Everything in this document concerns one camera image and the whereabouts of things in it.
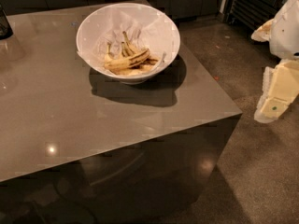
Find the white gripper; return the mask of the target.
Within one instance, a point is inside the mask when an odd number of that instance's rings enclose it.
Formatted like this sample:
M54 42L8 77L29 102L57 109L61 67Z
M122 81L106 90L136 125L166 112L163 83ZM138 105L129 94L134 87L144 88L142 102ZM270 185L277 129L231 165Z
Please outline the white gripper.
M263 95L254 119L260 123L277 120L299 94L299 0L287 0L271 19L256 29L251 39L269 41L270 52L282 60L263 73Z

